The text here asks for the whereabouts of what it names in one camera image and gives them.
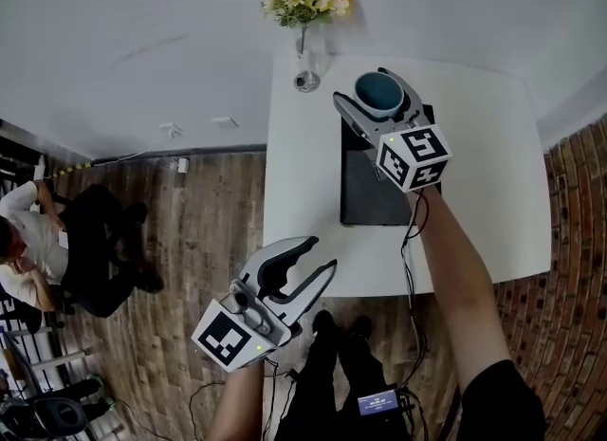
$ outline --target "flower vase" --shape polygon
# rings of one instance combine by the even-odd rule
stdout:
[[[296,28],[295,50],[300,73],[293,84],[300,92],[313,92],[321,84],[322,68],[327,57],[326,41],[319,25]]]

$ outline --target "white table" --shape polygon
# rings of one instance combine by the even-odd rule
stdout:
[[[321,87],[302,94],[292,83],[297,60],[278,58],[269,117],[264,244],[299,235],[321,239],[293,267],[289,284],[336,258],[338,272],[324,296],[407,294],[399,253],[405,228],[340,224],[340,115],[332,94],[352,95],[355,79],[379,66],[400,75],[433,106],[454,154],[444,174],[443,196],[492,281],[548,270],[547,180],[520,80],[457,64],[339,56]],[[432,291],[419,239],[412,241],[411,261],[416,291]]]

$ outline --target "black sleeve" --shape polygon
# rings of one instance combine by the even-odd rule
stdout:
[[[462,397],[457,441],[540,441],[546,423],[540,399],[510,360],[481,372]]]

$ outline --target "small screen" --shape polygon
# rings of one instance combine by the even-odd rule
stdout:
[[[383,413],[391,409],[398,409],[398,399],[394,390],[359,397],[360,415]]]

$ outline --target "white shirt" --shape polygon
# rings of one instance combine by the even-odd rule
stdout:
[[[19,230],[31,260],[49,284],[58,285],[67,269],[67,250],[59,245],[59,235],[50,218],[29,208],[38,198],[33,181],[13,190],[0,200],[0,215]],[[0,284],[10,296],[31,306],[36,304],[36,285],[29,273],[15,274],[10,266],[0,266]]]

